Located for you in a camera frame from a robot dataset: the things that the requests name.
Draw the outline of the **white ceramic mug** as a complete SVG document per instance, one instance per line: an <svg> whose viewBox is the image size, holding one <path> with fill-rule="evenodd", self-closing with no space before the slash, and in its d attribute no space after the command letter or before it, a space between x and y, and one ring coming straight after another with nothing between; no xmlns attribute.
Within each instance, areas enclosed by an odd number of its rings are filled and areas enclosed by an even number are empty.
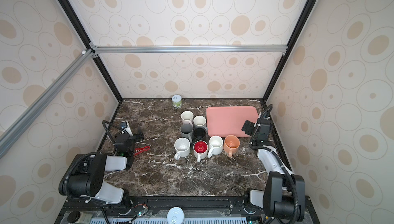
<svg viewBox="0 0 394 224"><path fill-rule="evenodd" d="M223 139L219 136L212 136L208 144L207 157L211 158L213 155L219 155L223 151Z"/></svg>

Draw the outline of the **pink mug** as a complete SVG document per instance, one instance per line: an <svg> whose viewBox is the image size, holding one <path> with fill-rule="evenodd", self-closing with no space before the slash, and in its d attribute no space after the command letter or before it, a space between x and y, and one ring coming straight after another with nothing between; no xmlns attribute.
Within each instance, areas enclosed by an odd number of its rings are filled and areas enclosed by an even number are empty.
<svg viewBox="0 0 394 224"><path fill-rule="evenodd" d="M191 111L184 111L181 114L181 120L183 124L193 124L194 114Z"/></svg>

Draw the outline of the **large grey mug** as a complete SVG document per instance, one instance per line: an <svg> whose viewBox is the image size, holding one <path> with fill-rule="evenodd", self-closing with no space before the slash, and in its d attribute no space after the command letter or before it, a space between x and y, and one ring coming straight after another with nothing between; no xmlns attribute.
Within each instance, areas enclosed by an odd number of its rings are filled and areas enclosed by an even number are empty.
<svg viewBox="0 0 394 224"><path fill-rule="evenodd" d="M182 124L180 127L181 136L187 138L190 143L192 143L193 140L193 136L192 136L193 131L194 131L194 127L190 123Z"/></svg>

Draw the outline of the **white mug black rim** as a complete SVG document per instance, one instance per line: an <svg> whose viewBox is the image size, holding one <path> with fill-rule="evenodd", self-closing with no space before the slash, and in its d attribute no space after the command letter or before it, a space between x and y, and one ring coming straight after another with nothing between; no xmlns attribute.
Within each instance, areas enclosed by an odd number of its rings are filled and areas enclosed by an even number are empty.
<svg viewBox="0 0 394 224"><path fill-rule="evenodd" d="M194 156L197 159L197 162L200 163L202 159L207 157L208 144L205 141L199 140L194 143L193 150L194 150Z"/></svg>

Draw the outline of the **beige round mug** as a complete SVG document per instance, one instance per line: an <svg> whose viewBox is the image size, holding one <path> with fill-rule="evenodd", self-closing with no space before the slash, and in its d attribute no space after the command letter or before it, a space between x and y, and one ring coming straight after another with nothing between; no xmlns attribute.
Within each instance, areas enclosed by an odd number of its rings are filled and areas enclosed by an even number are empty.
<svg viewBox="0 0 394 224"><path fill-rule="evenodd" d="M174 155L175 160L185 158L190 154L190 141L187 138L179 138L174 143L176 153Z"/></svg>

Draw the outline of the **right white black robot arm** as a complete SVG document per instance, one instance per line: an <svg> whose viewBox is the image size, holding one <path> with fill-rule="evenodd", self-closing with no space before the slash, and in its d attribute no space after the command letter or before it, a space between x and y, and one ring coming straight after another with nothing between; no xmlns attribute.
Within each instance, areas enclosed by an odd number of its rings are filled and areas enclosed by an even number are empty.
<svg viewBox="0 0 394 224"><path fill-rule="evenodd" d="M257 152L258 159L268 172L264 191L248 189L243 196L244 210L254 214L262 209L266 217L280 224L302 222L305 212L305 181L295 175L281 160L276 148L268 141L274 128L269 115L273 105L267 106L255 123L246 120L242 131L250 136L249 147Z"/></svg>

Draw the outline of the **small grey mug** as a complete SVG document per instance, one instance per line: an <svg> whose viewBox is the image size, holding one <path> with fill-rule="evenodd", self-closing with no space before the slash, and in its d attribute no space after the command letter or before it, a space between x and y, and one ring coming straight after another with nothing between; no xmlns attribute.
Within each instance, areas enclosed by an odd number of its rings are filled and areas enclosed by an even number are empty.
<svg viewBox="0 0 394 224"><path fill-rule="evenodd" d="M207 120L204 116L201 115L196 116L193 119L193 125L195 129L197 128L207 129Z"/></svg>

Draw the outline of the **peach cream speckled mug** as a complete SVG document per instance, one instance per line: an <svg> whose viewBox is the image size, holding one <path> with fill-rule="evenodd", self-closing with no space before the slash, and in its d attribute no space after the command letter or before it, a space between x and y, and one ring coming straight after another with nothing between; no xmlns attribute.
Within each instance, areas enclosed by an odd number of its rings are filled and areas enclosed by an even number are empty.
<svg viewBox="0 0 394 224"><path fill-rule="evenodd" d="M223 149L228 157L232 157L238 152L240 140L235 135L228 135L224 139Z"/></svg>

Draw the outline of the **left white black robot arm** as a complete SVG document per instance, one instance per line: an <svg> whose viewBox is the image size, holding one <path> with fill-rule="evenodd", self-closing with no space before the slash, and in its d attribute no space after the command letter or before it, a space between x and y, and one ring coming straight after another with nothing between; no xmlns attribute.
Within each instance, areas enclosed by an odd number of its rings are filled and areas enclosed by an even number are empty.
<svg viewBox="0 0 394 224"><path fill-rule="evenodd" d="M69 200L91 200L103 204L132 206L129 192L104 180L105 172L131 168L135 156L135 144L144 140L141 128L134 133L128 121L119 126L103 120L102 125L114 146L111 153L90 152L77 154L58 185L58 191Z"/></svg>

